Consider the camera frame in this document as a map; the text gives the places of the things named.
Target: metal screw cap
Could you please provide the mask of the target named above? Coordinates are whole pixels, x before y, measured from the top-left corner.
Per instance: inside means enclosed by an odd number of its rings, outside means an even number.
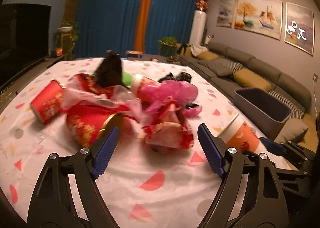
[[[57,154],[56,154],[56,153],[52,153],[52,154],[49,156],[50,159],[55,159],[56,157],[57,157]]]
[[[237,150],[234,147],[230,147],[230,148],[228,148],[228,152],[230,154],[235,154],[235,153],[237,153]]]
[[[267,158],[268,158],[268,156],[267,156],[266,154],[264,154],[264,153],[260,154],[260,157],[261,157],[262,159],[267,159]]]
[[[80,150],[80,153],[83,154],[83,155],[87,154],[88,152],[89,152],[89,149],[86,148],[86,147]]]

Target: yellow pillow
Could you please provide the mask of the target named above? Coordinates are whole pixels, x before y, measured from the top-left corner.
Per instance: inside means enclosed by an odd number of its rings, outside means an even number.
[[[197,58],[200,60],[213,61],[215,59],[218,59],[219,56],[210,51],[203,51],[202,53],[197,55]]]
[[[241,87],[255,87],[264,91],[271,90],[271,84],[258,74],[244,68],[233,74],[233,80]]]
[[[182,44],[180,43],[176,43],[178,49],[181,47]],[[192,53],[191,53],[191,46],[188,46],[187,49],[186,49],[186,52],[184,52],[184,48],[181,49],[181,52],[180,52],[180,56],[189,56],[189,57],[192,57]]]

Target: gray storage bin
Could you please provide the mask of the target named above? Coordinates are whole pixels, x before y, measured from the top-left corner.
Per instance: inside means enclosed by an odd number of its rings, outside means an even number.
[[[258,88],[235,90],[234,105],[269,139],[274,140],[291,114],[291,109]]]

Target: cable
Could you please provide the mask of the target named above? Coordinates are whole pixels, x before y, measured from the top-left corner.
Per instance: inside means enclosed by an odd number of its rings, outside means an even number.
[[[315,110],[316,110],[316,129],[317,129],[317,116],[318,116],[318,111],[317,111],[317,106],[316,106],[316,94],[315,94],[315,79],[313,79],[313,96],[315,97]]]

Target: blue gripper pad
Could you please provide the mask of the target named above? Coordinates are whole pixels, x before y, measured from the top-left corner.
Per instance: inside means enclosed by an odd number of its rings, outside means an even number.
[[[220,178],[224,178],[226,175],[226,171],[223,168],[225,159],[220,154],[212,138],[202,125],[198,127],[198,140],[207,157],[212,172],[217,174]]]
[[[281,144],[275,143],[263,137],[259,138],[259,140],[266,147],[267,151],[274,155],[284,156],[287,153],[287,150]]]
[[[91,176],[94,180],[96,180],[100,175],[102,175],[106,171],[113,151],[117,146],[118,140],[119,129],[118,127],[114,127],[94,160],[94,168],[91,173]]]

